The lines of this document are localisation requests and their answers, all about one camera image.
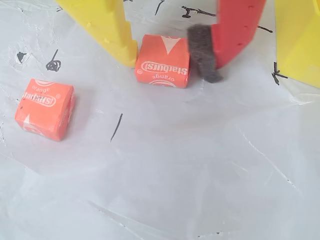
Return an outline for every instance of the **plastic sheet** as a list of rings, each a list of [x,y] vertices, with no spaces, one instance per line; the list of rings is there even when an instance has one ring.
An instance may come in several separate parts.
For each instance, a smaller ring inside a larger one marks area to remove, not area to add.
[[[159,2],[124,2],[139,44],[215,22],[215,1],[165,0],[155,15]],[[260,25],[273,33],[258,29],[225,81],[193,70],[177,89],[137,83],[54,1],[0,1],[0,239],[319,238],[320,91],[275,83],[272,0]],[[14,121],[31,78],[74,85],[62,142]]]

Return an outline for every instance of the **white surface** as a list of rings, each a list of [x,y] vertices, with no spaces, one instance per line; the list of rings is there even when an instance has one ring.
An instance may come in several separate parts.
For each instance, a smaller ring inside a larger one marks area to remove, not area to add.
[[[215,21],[181,17],[215,13],[212,0],[166,0],[155,16],[159,2],[124,3],[139,43]],[[193,72],[174,89],[137,83],[57,7],[0,1],[0,240],[319,239],[320,91],[275,84],[275,33],[258,29],[224,82]],[[272,0],[260,25],[275,30]],[[64,141],[15,123],[31,78],[74,85]]]

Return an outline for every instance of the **orange candy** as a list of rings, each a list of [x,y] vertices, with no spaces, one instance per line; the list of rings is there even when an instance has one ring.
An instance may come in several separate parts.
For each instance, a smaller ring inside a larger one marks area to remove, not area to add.
[[[22,129],[60,141],[75,100],[73,86],[31,79],[14,118]]]
[[[135,66],[138,82],[185,88],[190,54],[185,38],[145,35]]]

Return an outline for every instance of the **yellow object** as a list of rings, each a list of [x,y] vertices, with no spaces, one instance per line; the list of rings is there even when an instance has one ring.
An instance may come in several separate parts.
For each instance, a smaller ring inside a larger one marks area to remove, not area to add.
[[[320,88],[320,0],[275,0],[280,74]]]
[[[114,58],[134,68],[138,44],[132,40],[123,0],[56,0]]]

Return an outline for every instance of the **yellow foam block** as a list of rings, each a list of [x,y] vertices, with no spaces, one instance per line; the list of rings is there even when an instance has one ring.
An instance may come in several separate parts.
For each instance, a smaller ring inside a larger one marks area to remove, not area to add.
[[[119,62],[134,68],[138,44],[132,40],[123,0],[56,0]]]
[[[275,0],[282,75],[320,88],[320,0]]]

